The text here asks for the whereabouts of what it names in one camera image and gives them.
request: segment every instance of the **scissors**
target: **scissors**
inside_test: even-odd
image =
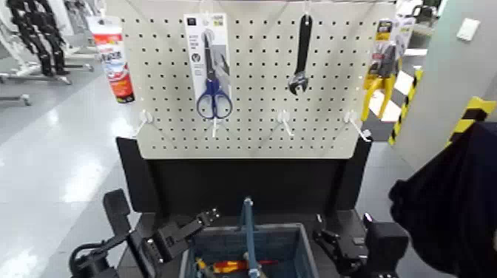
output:
[[[197,112],[203,118],[224,119],[231,114],[233,103],[229,96],[223,92],[219,79],[212,66],[212,51],[208,35],[203,33],[203,43],[206,59],[206,91],[198,98]]]

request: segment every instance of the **white pegboard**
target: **white pegboard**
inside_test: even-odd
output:
[[[195,109],[183,14],[199,1],[107,0],[122,18],[135,94],[155,122],[138,135],[144,158],[349,158],[358,134],[343,122],[361,111],[363,77],[376,23],[394,15],[388,2],[312,2],[306,66],[309,88],[287,88],[297,63],[302,2],[216,1],[228,17],[233,113],[217,137]],[[290,113],[288,136],[277,122]]]

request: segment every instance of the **black wrench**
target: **black wrench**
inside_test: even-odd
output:
[[[307,63],[307,54],[309,51],[309,41],[311,40],[312,17],[304,15],[300,19],[299,30],[299,52],[297,53],[297,69],[294,76],[288,81],[290,92],[297,95],[297,87],[303,92],[307,89],[309,78],[305,76],[305,63]]]

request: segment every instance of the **tool bin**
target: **tool bin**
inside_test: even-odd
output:
[[[254,232],[257,260],[276,260],[263,265],[268,278],[318,278],[316,264],[304,226],[299,223],[256,226]],[[244,260],[247,252],[245,229],[206,228],[195,236],[193,247],[183,254],[180,278],[198,278],[195,258],[207,265],[226,260]],[[218,274],[219,277],[249,277],[248,271]]]

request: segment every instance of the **pliers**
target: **pliers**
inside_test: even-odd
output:
[[[369,102],[373,97],[373,94],[378,89],[385,89],[384,94],[385,98],[383,98],[382,107],[378,113],[378,119],[383,118],[383,113],[385,113],[385,108],[387,108],[388,101],[392,97],[393,86],[395,85],[397,73],[399,71],[400,63],[396,60],[396,46],[395,44],[388,45],[387,49],[384,52],[383,59],[379,65],[378,69],[378,77],[374,79],[371,85],[366,91],[366,96],[364,99],[364,105],[362,107],[362,115],[361,120],[366,121],[369,115]]]

